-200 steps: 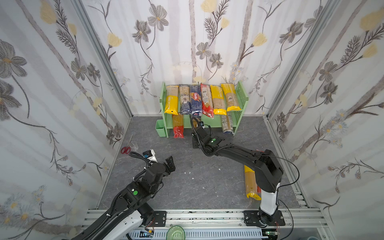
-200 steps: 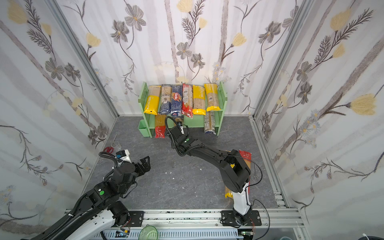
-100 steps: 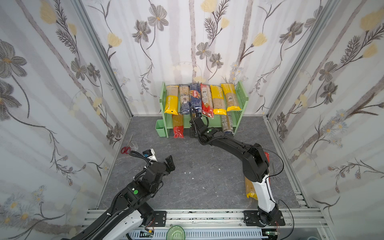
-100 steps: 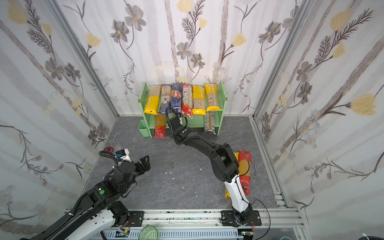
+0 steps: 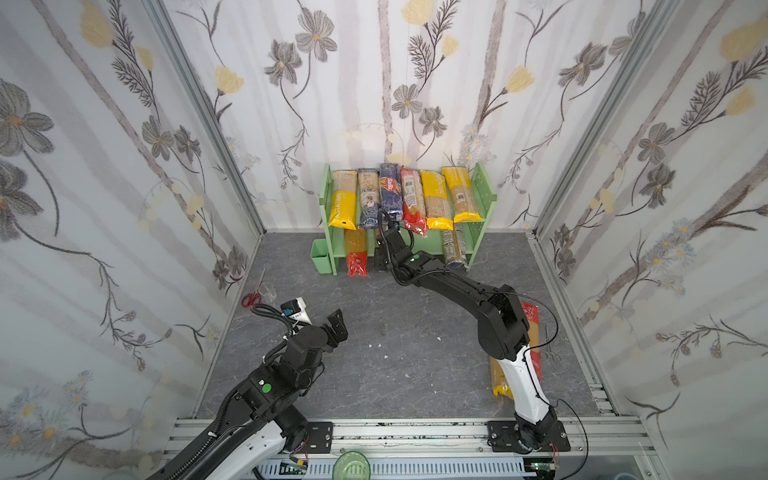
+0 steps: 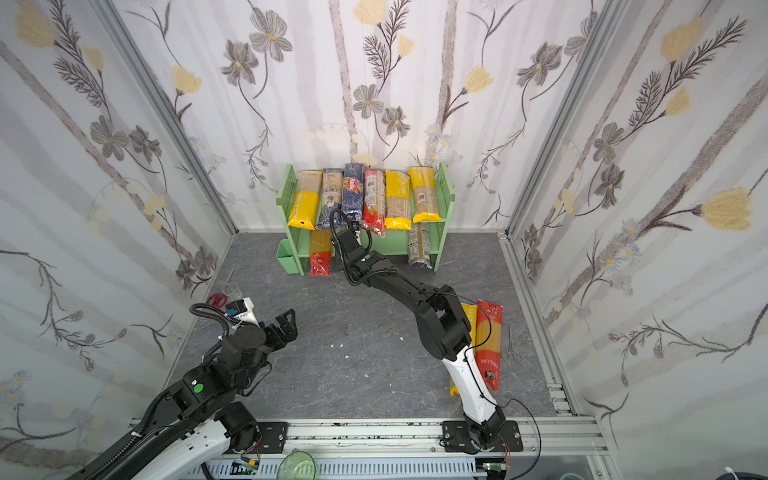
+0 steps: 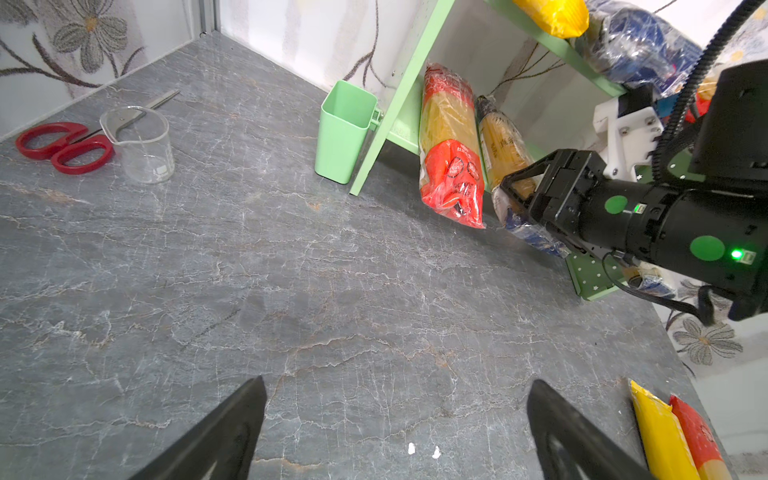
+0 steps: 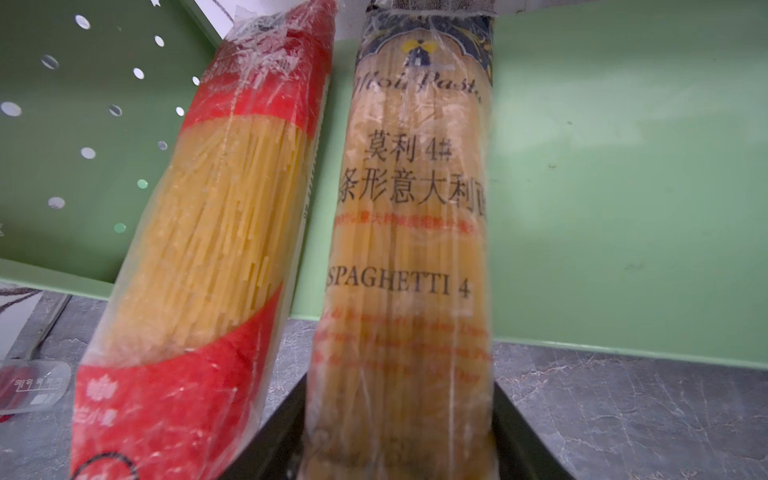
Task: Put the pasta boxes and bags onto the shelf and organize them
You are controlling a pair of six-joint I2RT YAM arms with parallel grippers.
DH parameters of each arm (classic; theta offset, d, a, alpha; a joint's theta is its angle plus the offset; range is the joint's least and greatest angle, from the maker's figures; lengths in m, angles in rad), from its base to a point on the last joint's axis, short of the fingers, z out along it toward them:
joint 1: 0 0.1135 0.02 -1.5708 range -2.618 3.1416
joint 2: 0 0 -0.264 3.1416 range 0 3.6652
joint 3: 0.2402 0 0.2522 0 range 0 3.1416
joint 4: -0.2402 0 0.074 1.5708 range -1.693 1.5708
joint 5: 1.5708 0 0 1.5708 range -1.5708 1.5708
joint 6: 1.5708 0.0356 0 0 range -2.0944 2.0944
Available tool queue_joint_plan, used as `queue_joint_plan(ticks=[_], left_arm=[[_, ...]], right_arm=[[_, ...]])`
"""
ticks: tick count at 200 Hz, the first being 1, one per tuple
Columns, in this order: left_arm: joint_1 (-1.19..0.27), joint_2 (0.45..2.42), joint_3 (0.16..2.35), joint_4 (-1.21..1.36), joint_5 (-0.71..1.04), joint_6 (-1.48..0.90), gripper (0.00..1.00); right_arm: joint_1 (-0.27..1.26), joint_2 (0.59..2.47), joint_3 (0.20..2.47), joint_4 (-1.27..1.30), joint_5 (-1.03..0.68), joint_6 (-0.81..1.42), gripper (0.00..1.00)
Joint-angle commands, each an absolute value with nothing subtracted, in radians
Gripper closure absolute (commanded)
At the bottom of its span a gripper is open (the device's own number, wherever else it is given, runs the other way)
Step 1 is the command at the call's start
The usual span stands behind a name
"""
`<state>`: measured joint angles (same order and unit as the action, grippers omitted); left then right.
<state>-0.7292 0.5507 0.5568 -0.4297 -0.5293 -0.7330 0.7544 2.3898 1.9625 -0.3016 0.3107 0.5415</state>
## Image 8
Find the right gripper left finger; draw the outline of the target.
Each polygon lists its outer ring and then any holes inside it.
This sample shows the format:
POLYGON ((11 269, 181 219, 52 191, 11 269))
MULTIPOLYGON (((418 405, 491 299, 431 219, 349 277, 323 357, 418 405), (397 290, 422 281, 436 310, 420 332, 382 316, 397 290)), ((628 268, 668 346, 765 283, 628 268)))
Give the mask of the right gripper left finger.
POLYGON ((220 480, 295 480, 303 453, 304 375, 220 480))

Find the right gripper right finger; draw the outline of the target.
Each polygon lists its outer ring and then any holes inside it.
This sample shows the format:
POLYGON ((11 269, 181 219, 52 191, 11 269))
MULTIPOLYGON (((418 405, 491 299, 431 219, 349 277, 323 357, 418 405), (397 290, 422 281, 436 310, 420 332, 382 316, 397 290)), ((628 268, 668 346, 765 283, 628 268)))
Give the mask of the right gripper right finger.
POLYGON ((574 480, 497 382, 492 429, 501 480, 574 480))

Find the blue gold Meli pasta bag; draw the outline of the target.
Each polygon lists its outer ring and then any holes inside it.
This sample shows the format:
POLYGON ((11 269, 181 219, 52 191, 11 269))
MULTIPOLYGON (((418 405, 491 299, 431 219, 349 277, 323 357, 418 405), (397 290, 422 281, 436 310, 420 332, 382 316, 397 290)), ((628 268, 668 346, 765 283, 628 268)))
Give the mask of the blue gold Meli pasta bag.
POLYGON ((490 1, 366 12, 301 479, 496 479, 490 1))

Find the red spaghetti bag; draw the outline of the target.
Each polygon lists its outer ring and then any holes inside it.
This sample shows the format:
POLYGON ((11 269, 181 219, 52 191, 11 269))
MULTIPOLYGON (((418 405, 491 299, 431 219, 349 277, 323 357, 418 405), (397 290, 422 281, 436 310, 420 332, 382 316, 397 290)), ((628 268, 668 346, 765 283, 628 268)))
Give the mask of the red spaghetti bag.
POLYGON ((258 429, 295 282, 334 1, 237 22, 76 375, 74 479, 215 479, 258 429))

